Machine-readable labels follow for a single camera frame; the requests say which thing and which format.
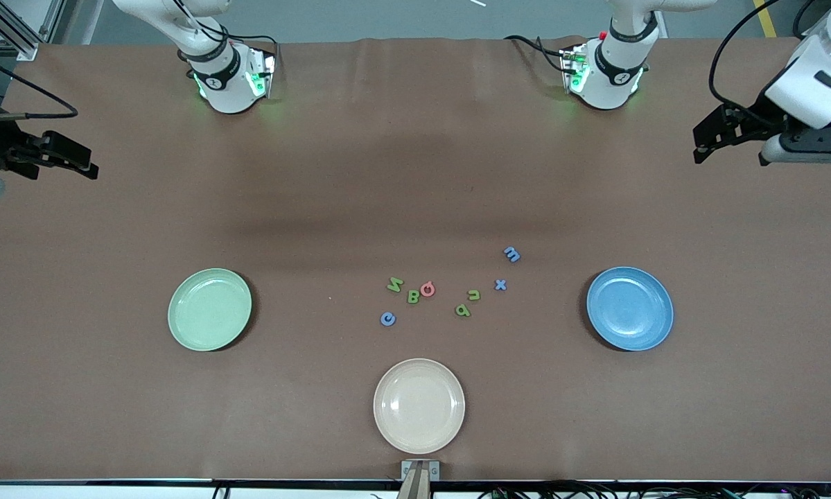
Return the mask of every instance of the gray floor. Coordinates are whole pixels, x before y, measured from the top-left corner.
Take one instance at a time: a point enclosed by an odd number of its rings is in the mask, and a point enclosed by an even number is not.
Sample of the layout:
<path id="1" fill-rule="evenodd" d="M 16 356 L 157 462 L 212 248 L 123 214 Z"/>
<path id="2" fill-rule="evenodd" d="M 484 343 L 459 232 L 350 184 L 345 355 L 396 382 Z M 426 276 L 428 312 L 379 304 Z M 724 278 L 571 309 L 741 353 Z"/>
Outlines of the gray floor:
<path id="1" fill-rule="evenodd" d="M 609 7 L 602 0 L 235 0 L 218 17 L 239 35 L 272 35 L 280 42 L 348 42 L 362 38 L 502 38 L 507 35 L 554 38 L 595 35 L 609 26 Z M 780 0 L 770 15 L 780 37 L 789 37 L 791 22 L 803 0 Z M 802 26 L 811 26 L 831 6 L 817 0 Z M 665 14 L 668 34 L 722 38 L 745 14 L 751 0 L 719 0 L 701 12 Z M 152 26 L 116 8 L 112 0 L 70 0 L 58 42 L 67 44 L 168 44 Z M 752 19 L 739 37 L 763 37 Z M 0 58 L 12 69 L 15 62 Z M 0 73 L 0 94 L 8 86 Z"/>

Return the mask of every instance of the green plate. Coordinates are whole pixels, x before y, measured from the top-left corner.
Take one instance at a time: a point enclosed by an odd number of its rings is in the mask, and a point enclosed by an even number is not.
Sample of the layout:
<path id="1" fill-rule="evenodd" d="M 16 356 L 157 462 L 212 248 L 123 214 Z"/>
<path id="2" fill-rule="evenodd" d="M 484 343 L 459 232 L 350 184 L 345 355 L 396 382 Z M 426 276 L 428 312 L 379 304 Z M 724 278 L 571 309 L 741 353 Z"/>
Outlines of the green plate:
<path id="1" fill-rule="evenodd" d="M 218 350 L 240 335 L 251 314 L 246 281 L 235 272 L 210 268 L 178 286 L 168 304 L 168 328 L 191 350 Z"/>

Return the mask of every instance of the brown table surface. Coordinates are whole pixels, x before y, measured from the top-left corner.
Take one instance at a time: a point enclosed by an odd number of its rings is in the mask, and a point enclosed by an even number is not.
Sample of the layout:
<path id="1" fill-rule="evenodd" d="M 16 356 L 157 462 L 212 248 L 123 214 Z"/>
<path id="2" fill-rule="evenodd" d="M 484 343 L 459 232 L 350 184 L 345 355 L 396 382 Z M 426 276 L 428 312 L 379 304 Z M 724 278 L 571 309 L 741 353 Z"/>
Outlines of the brown table surface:
<path id="1" fill-rule="evenodd" d="M 751 101 L 793 46 L 733 42 L 721 91 Z M 288 45 L 275 98 L 240 116 L 174 47 L 42 47 L 19 72 L 80 116 L 24 127 L 102 170 L 3 175 L 0 479 L 396 476 L 371 398 L 427 357 L 468 404 L 433 455 L 447 479 L 831 480 L 831 166 L 761 168 L 760 143 L 693 164 L 716 47 L 659 42 L 599 112 L 512 42 Z M 4 107 L 58 110 L 18 82 Z M 672 294 L 652 351 L 586 323 L 614 265 Z M 166 309 L 213 266 L 256 315 L 196 353 Z M 437 294 L 409 306 L 392 275 Z"/>

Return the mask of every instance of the plate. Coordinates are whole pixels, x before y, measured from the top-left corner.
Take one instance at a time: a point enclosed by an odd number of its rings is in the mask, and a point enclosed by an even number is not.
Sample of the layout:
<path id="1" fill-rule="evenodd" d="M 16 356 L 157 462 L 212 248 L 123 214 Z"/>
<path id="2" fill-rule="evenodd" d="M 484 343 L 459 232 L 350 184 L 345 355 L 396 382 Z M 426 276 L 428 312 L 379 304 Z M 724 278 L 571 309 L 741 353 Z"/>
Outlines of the plate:
<path id="1" fill-rule="evenodd" d="M 235 272 L 210 268 L 188 277 L 168 304 L 168 328 L 196 351 L 218 350 L 240 335 L 252 313 L 252 294 Z"/>
<path id="2" fill-rule="evenodd" d="M 674 325 L 671 296 L 639 268 L 611 268 L 587 291 L 587 315 L 600 335 L 623 350 L 658 347 Z"/>
<path id="3" fill-rule="evenodd" d="M 443 364 L 404 360 L 378 382 L 373 412 L 390 445 L 409 454 L 429 454 L 453 441 L 462 428 L 465 392 Z"/>

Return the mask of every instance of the beige plate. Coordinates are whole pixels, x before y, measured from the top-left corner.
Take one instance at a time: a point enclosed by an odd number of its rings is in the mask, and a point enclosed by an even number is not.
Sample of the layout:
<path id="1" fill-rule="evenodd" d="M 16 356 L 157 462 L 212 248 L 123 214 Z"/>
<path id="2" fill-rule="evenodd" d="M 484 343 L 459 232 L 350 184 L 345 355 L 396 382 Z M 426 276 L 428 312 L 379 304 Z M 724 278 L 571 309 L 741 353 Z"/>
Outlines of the beige plate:
<path id="1" fill-rule="evenodd" d="M 409 359 L 390 367 L 375 389 L 381 436 L 410 454 L 429 454 L 453 441 L 465 419 L 465 394 L 439 362 Z"/>

